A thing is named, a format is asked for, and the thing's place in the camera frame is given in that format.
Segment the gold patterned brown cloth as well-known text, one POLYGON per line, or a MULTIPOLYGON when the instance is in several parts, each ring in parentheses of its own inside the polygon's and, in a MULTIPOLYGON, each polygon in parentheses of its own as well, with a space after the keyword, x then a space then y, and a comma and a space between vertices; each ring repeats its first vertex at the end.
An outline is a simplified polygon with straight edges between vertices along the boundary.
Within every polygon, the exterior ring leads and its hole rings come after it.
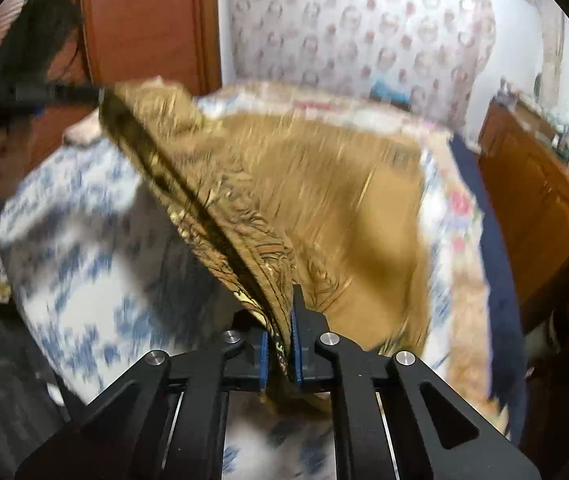
POLYGON ((330 330, 382 356, 428 338, 421 150, 290 114, 206 116, 179 84, 103 93, 104 133, 147 181, 196 256, 272 340, 263 400, 297 400, 293 293, 330 330))

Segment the navy blue bed blanket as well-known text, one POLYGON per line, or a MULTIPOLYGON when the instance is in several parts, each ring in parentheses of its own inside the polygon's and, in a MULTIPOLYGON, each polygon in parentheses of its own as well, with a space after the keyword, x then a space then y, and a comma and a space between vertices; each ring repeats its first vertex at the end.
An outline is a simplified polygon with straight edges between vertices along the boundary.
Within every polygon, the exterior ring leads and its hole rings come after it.
POLYGON ((527 355, 513 272, 501 226, 493 211, 475 153, 467 148, 459 134, 453 135, 449 146, 460 176, 475 194, 483 212, 480 250, 485 276, 490 285, 491 397, 498 401, 501 408, 507 408, 508 434, 514 444, 519 444, 527 419, 527 355))

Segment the floral pink cream bedspread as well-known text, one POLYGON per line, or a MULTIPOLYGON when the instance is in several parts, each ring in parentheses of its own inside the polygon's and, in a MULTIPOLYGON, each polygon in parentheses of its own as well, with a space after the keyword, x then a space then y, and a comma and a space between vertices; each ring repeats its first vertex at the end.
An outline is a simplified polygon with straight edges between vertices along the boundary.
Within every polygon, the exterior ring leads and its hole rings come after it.
POLYGON ((277 82, 232 86, 196 104, 212 118, 243 112, 290 114, 382 136, 400 133, 420 145, 425 188, 419 233, 431 250, 431 314, 422 358, 496 429, 506 430, 508 412, 491 393, 491 288, 480 248, 483 214, 460 176, 449 146, 452 131, 388 103, 277 82))

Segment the white blue floral blanket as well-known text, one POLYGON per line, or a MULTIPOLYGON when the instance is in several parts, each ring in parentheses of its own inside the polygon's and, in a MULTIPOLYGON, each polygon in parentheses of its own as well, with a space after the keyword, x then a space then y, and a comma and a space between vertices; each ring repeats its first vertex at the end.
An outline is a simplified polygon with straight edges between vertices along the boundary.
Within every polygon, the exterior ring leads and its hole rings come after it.
POLYGON ((152 350, 205 346, 240 310, 104 139, 28 175, 0 214, 0 259, 34 341, 86 403, 152 350))

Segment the wooden sideboard cabinet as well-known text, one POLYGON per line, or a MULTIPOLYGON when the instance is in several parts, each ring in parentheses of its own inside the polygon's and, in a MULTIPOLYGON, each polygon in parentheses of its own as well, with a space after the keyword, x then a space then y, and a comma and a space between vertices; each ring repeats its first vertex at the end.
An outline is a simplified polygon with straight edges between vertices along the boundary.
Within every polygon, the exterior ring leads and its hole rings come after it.
POLYGON ((492 103, 479 136, 480 169, 510 260, 521 318, 569 266, 569 169, 507 107, 492 103))

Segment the clutter on sideboard top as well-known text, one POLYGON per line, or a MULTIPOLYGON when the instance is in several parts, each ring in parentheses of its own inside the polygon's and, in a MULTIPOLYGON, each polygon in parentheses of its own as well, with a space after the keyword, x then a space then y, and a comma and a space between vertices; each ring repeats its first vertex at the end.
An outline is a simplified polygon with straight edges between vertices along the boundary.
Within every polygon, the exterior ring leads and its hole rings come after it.
POLYGON ((535 102, 510 81, 501 78, 499 90, 491 101, 485 117, 485 131, 481 141, 487 154, 496 155, 506 145, 502 138, 510 138, 513 145, 527 150, 527 144, 536 141, 548 154, 553 154, 569 174, 569 129, 553 125, 535 102))

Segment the blue item on box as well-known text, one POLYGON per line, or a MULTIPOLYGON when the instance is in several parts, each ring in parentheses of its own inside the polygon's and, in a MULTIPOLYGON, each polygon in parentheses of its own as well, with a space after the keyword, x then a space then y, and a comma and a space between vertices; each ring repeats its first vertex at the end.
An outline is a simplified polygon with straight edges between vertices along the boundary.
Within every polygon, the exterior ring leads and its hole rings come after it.
POLYGON ((383 80, 377 80, 369 92, 369 99, 381 103, 389 103, 402 110, 411 109, 411 97, 408 94, 395 90, 383 80))

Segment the circle patterned lace curtain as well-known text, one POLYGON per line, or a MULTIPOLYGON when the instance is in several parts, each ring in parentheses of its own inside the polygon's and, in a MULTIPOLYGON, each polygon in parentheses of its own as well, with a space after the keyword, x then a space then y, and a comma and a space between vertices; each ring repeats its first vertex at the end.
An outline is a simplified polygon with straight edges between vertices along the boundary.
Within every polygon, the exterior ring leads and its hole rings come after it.
POLYGON ((229 11, 239 77, 396 92, 455 131, 495 44, 491 0, 229 0, 229 11))

